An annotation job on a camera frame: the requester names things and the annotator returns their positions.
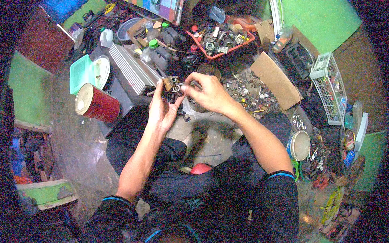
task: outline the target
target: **black pants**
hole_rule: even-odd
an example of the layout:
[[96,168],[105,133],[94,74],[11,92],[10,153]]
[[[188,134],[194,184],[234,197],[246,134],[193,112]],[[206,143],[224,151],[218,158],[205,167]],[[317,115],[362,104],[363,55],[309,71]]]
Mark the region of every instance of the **black pants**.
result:
[[[269,114],[261,123],[271,130],[286,145],[290,125],[283,114]],[[125,164],[142,137],[143,131],[128,131],[111,138],[107,144],[107,158],[120,175]],[[150,203],[174,203],[184,198],[195,198],[203,193],[228,195],[230,200],[246,201],[250,191],[266,174],[258,164],[247,141],[242,136],[232,146],[232,156],[212,170],[201,175],[187,175],[166,170],[166,162],[180,161],[186,152],[181,141],[166,138],[159,149],[144,193]]]

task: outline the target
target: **sleeve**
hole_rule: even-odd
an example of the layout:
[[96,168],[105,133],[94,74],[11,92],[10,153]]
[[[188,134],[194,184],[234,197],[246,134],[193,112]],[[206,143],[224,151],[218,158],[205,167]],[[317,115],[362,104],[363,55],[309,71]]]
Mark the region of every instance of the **sleeve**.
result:
[[128,200],[108,196],[86,224],[86,242],[124,242],[122,228],[125,224],[135,224],[137,220],[134,206]]
[[288,171],[264,177],[256,192],[254,227],[261,242],[296,242],[299,229],[297,186]]

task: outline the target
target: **aluminum heatsink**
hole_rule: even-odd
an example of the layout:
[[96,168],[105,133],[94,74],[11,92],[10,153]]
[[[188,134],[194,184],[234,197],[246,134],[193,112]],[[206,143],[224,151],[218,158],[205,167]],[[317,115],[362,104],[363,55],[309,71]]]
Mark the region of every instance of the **aluminum heatsink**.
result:
[[144,94],[147,87],[156,86],[157,81],[161,78],[156,70],[140,59],[131,56],[122,46],[113,44],[109,54],[138,95]]

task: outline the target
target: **white plate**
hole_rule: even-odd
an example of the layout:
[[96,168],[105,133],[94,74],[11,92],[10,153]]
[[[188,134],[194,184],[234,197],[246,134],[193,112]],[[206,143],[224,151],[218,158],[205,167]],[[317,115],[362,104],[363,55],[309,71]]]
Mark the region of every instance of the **white plate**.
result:
[[103,89],[105,84],[107,83],[111,69],[111,64],[109,63],[108,57],[99,56],[96,60],[93,61],[93,66],[95,68],[96,87],[99,89]]

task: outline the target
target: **red cylindrical tin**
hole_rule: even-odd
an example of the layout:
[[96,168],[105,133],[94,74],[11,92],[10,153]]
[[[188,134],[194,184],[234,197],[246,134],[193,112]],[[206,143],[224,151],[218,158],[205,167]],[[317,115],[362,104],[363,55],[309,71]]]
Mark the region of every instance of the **red cylindrical tin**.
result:
[[106,92],[90,83],[84,84],[74,101],[77,115],[110,123],[114,122],[120,112],[120,103]]

